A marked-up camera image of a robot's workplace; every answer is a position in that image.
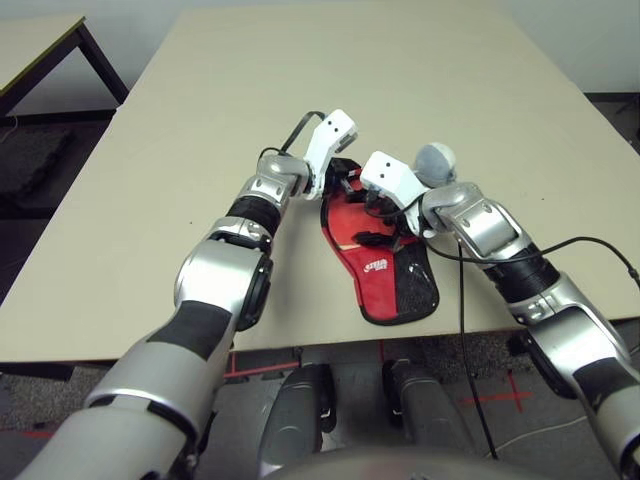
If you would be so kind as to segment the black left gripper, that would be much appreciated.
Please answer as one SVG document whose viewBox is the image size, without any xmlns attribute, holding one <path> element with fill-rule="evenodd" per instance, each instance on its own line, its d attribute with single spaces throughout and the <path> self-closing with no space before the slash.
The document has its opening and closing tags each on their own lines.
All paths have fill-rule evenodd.
<svg viewBox="0 0 640 480">
<path fill-rule="evenodd" d="M 342 157 L 333 157 L 326 171 L 326 191 L 345 191 L 347 201 L 365 201 L 366 189 L 362 186 L 359 176 L 361 165 Z"/>
</svg>

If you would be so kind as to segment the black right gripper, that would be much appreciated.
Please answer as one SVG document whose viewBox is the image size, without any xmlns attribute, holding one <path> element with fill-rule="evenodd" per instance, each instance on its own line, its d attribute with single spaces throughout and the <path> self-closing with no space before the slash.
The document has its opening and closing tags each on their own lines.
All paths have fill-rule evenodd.
<svg viewBox="0 0 640 480">
<path fill-rule="evenodd" d="M 391 235 L 380 232 L 361 231 L 353 235 L 353 241 L 363 247 L 392 248 L 414 243 L 416 237 L 409 228 L 406 215 L 396 210 L 396 205 L 375 191 L 365 196 L 364 210 L 370 216 L 385 216 L 383 223 L 392 228 Z"/>
</svg>

